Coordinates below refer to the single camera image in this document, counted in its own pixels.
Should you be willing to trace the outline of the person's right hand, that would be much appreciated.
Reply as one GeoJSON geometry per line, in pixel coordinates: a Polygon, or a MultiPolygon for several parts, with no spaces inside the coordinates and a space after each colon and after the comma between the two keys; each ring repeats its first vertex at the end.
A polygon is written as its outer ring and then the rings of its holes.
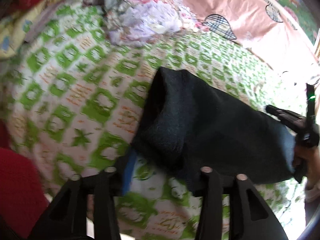
{"type": "Polygon", "coordinates": [[[319,149],[318,147],[307,148],[295,145],[293,166],[298,166],[302,161],[306,162],[308,179],[307,189],[313,188],[319,181],[319,149]]]}

